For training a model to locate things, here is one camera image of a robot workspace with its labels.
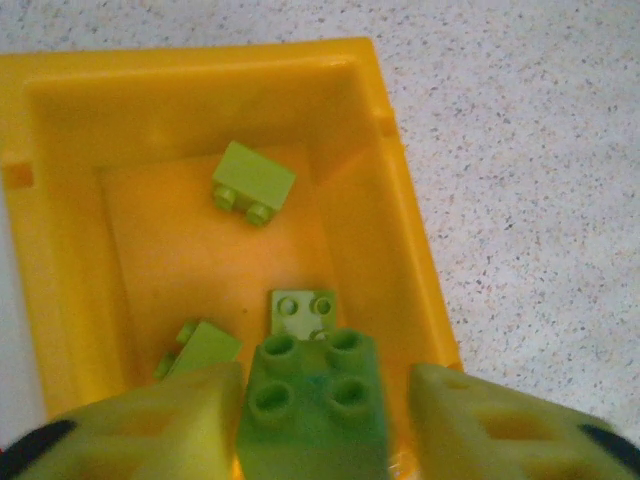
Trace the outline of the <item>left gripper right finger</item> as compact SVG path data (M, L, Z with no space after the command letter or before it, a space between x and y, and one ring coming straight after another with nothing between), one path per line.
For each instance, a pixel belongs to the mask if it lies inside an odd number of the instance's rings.
M639 449L604 420L439 365L409 371L425 479L636 479Z

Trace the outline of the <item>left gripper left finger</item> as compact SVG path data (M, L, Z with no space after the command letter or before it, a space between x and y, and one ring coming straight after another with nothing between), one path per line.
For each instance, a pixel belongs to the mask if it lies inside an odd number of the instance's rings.
M229 479L243 393L237 362L71 411L1 455L4 479Z

